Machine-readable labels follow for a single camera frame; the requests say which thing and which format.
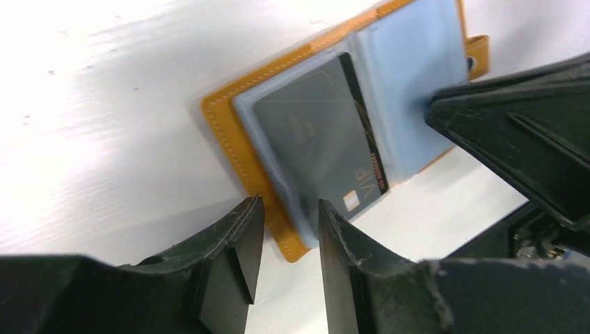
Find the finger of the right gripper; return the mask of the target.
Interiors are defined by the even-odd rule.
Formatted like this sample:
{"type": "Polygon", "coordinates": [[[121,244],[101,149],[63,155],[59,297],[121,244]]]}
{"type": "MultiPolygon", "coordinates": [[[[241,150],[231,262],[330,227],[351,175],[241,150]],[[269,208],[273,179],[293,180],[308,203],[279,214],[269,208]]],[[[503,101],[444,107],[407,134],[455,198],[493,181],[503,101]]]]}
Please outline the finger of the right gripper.
{"type": "Polygon", "coordinates": [[[431,98],[431,102],[460,95],[484,93],[492,90],[497,90],[500,88],[506,88],[516,84],[528,83],[530,81],[533,81],[534,79],[544,78],[554,73],[565,72],[566,70],[570,70],[578,65],[583,65],[586,63],[589,63],[589,52],[585,54],[580,54],[579,56],[576,56],[574,58],[566,59],[564,61],[560,61],[557,63],[551,63],[541,67],[536,67],[529,70],[508,74],[501,77],[496,77],[474,83],[472,82],[462,86],[445,88],[435,93],[434,96],[431,98]]]}

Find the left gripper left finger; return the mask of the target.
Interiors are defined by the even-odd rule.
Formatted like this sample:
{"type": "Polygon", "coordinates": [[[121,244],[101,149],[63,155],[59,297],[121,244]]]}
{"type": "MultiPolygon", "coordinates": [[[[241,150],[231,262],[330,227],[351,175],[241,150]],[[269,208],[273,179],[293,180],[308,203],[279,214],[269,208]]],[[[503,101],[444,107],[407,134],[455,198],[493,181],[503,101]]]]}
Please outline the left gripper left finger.
{"type": "Polygon", "coordinates": [[[255,301],[264,202],[136,265],[83,255],[1,258],[2,333],[243,333],[255,301]]]}

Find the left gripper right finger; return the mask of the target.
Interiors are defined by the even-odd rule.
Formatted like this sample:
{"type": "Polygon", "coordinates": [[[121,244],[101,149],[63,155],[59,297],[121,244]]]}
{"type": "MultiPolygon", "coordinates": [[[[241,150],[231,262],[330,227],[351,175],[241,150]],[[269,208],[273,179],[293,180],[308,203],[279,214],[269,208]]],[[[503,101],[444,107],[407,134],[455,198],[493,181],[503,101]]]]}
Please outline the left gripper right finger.
{"type": "Polygon", "coordinates": [[[589,259],[412,262],[319,203],[330,333],[588,333],[589,259]]]}

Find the grey VIP credit card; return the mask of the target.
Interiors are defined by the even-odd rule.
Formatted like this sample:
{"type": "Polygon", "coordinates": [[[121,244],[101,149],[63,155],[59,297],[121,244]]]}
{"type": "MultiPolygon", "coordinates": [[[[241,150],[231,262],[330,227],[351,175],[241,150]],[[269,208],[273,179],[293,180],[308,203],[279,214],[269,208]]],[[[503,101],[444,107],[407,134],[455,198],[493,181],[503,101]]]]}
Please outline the grey VIP credit card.
{"type": "Polygon", "coordinates": [[[296,222],[315,230],[320,200],[351,218],[388,191],[348,52],[261,97],[253,115],[296,222]]]}

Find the yellow leather card holder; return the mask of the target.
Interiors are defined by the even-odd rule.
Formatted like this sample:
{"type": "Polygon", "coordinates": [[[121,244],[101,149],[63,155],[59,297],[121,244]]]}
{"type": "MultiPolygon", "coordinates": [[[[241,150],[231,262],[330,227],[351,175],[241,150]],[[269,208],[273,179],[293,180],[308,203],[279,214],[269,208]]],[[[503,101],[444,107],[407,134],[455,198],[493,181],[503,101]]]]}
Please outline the yellow leather card holder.
{"type": "Polygon", "coordinates": [[[450,141],[425,124],[424,114],[438,90],[488,73],[489,48],[488,35],[468,33],[462,1],[386,1],[206,95],[201,110],[247,193],[263,197],[265,222],[282,256],[295,262],[317,247],[318,227],[312,230],[289,213],[254,103],[348,52],[389,191],[451,150],[450,141]]]}

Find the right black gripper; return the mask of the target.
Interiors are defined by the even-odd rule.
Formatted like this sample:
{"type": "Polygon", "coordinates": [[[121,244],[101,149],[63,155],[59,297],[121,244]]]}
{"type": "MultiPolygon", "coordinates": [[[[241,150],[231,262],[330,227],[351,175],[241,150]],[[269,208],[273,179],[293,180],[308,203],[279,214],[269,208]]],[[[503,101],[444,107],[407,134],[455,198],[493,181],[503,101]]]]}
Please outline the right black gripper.
{"type": "Polygon", "coordinates": [[[589,259],[588,80],[439,99],[425,121],[548,213],[527,202],[450,257],[589,259]]]}

